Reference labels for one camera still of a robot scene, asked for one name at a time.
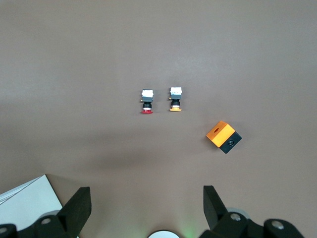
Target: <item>yellow button cap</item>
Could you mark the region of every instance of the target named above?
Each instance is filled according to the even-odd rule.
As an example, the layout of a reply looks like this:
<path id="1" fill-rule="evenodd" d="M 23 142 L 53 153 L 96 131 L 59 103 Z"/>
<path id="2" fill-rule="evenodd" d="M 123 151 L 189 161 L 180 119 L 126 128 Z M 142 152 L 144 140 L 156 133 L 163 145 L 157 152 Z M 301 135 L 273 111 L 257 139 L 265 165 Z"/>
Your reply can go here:
<path id="1" fill-rule="evenodd" d="M 171 108 L 170 111 L 171 112 L 180 112 L 181 109 L 180 108 Z"/>
<path id="2" fill-rule="evenodd" d="M 220 121 L 206 136 L 220 147 L 234 132 L 235 130 L 228 123 Z"/>

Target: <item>silver bolt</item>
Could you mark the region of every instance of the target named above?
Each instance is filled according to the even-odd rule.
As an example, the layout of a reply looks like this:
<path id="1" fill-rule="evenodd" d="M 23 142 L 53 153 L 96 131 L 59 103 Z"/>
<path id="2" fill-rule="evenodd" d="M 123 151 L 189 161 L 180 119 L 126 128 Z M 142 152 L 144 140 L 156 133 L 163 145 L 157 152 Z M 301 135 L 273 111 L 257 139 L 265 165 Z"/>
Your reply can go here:
<path id="1" fill-rule="evenodd" d="M 275 228 L 279 229 L 279 230 L 284 229 L 283 224 L 280 223 L 279 221 L 272 221 L 272 225 L 273 225 Z"/>
<path id="2" fill-rule="evenodd" d="M 231 217 L 232 220 L 237 221 L 237 222 L 241 220 L 241 217 L 238 214 L 236 214 L 236 213 L 232 213 L 230 215 L 230 217 Z"/>
<path id="3" fill-rule="evenodd" d="M 5 233 L 8 230 L 7 227 L 1 227 L 0 228 L 0 234 Z"/>
<path id="4" fill-rule="evenodd" d="M 41 221 L 41 224 L 42 225 L 45 225 L 45 224 L 48 224 L 51 222 L 51 219 L 50 218 L 45 218 L 44 220 Z"/>

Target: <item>metal screw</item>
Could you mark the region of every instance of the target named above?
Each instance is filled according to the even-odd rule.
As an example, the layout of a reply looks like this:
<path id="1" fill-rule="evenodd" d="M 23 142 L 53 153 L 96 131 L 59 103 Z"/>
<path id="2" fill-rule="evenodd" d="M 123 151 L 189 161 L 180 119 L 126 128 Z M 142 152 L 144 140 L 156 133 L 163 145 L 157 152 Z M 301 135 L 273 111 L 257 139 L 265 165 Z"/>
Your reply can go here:
<path id="1" fill-rule="evenodd" d="M 0 228 L 0 234 L 5 233 L 8 230 L 7 227 L 1 227 Z"/>
<path id="2" fill-rule="evenodd" d="M 44 220 L 41 221 L 41 224 L 42 225 L 45 225 L 45 224 L 48 224 L 51 222 L 51 219 L 50 218 L 45 218 Z"/>
<path id="3" fill-rule="evenodd" d="M 234 145 L 234 141 L 233 141 L 233 140 L 229 140 L 229 141 L 228 141 L 228 145 L 229 145 L 229 146 L 233 146 L 233 145 Z"/>
<path id="4" fill-rule="evenodd" d="M 232 213 L 230 215 L 230 217 L 231 217 L 232 220 L 237 221 L 237 222 L 241 220 L 241 217 L 238 214 L 236 214 L 236 213 Z"/>
<path id="5" fill-rule="evenodd" d="M 272 221 L 272 225 L 273 225 L 275 228 L 279 229 L 279 230 L 284 229 L 283 224 L 280 223 L 279 221 Z"/>

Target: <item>orange and black block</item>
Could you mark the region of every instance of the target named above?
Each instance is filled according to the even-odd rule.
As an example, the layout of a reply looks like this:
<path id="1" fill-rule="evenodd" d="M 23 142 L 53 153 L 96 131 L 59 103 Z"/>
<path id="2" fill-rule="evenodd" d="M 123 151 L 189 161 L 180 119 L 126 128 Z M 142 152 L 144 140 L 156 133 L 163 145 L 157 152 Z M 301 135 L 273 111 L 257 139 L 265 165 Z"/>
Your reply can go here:
<path id="1" fill-rule="evenodd" d="M 242 139 L 242 137 L 224 121 L 218 122 L 206 136 L 226 154 Z"/>

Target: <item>circular light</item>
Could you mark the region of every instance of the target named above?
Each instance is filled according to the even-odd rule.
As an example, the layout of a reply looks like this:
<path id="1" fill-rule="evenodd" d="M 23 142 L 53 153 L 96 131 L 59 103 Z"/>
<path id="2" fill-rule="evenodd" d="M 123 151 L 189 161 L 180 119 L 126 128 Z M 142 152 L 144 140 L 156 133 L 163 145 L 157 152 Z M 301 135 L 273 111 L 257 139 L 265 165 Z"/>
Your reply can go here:
<path id="1" fill-rule="evenodd" d="M 158 231 L 152 233 L 148 238 L 179 238 L 179 236 L 169 231 Z"/>
<path id="2" fill-rule="evenodd" d="M 0 228 L 0 234 L 5 233 L 8 230 L 7 227 L 1 227 Z"/>
<path id="3" fill-rule="evenodd" d="M 279 229 L 279 230 L 284 229 L 283 224 L 280 223 L 279 221 L 272 221 L 272 225 L 273 225 L 275 228 Z"/>
<path id="4" fill-rule="evenodd" d="M 230 215 L 230 217 L 231 217 L 232 220 L 235 220 L 237 222 L 241 221 L 241 217 L 238 214 L 236 214 L 236 213 L 232 213 Z"/>
<path id="5" fill-rule="evenodd" d="M 45 219 L 43 219 L 42 221 L 41 221 L 41 224 L 42 225 L 45 225 L 45 224 L 48 224 L 48 223 L 50 223 L 51 222 L 51 219 L 50 218 L 45 218 Z"/>

